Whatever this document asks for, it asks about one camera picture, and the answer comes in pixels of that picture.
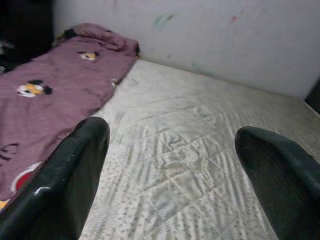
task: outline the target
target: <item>cartoon duck print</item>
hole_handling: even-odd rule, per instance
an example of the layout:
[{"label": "cartoon duck print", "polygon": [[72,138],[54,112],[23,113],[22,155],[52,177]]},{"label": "cartoon duck print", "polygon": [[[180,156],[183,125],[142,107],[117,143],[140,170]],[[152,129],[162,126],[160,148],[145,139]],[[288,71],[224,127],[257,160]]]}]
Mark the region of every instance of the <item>cartoon duck print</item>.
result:
[{"label": "cartoon duck print", "polygon": [[29,166],[27,169],[19,173],[12,181],[10,190],[12,193],[16,193],[21,188],[28,178],[33,174],[34,170],[42,163],[42,161],[36,162]]},{"label": "cartoon duck print", "polygon": [[16,90],[17,94],[26,98],[33,98],[41,94],[51,95],[52,88],[49,86],[43,86],[42,83],[42,80],[28,81],[26,85],[21,85],[18,87]]},{"label": "cartoon duck print", "polygon": [[94,61],[99,56],[99,53],[95,51],[94,53],[89,53],[85,51],[79,51],[80,57],[84,60]]},{"label": "cartoon duck print", "polygon": [[10,161],[13,159],[19,150],[19,143],[11,143],[0,147],[0,165],[1,161]]},{"label": "cartoon duck print", "polygon": [[112,84],[112,87],[117,87],[118,84],[121,82],[121,79],[118,79],[118,78],[113,78],[111,79],[111,84]]},{"label": "cartoon duck print", "polygon": [[1,209],[3,209],[3,208],[7,205],[8,202],[9,202],[9,200],[7,200],[7,201],[0,201],[0,211],[1,211]]}]

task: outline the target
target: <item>bed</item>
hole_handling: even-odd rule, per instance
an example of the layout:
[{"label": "bed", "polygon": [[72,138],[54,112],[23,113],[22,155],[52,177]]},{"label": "bed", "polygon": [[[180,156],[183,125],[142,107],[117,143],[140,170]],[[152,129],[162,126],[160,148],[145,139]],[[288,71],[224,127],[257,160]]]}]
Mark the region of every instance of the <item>bed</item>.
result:
[{"label": "bed", "polygon": [[144,60],[95,116],[110,145],[81,240],[277,240],[237,130],[280,133],[320,160],[320,119],[302,100]]}]

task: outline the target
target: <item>mattress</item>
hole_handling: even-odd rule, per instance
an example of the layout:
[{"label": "mattress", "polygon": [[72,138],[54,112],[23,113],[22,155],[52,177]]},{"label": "mattress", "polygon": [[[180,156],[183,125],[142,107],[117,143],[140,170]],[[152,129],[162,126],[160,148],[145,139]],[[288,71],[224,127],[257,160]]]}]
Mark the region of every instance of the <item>mattress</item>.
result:
[{"label": "mattress", "polygon": [[320,119],[302,100],[143,60],[96,115],[110,146],[81,240],[276,240],[236,131],[271,130],[320,156]]}]

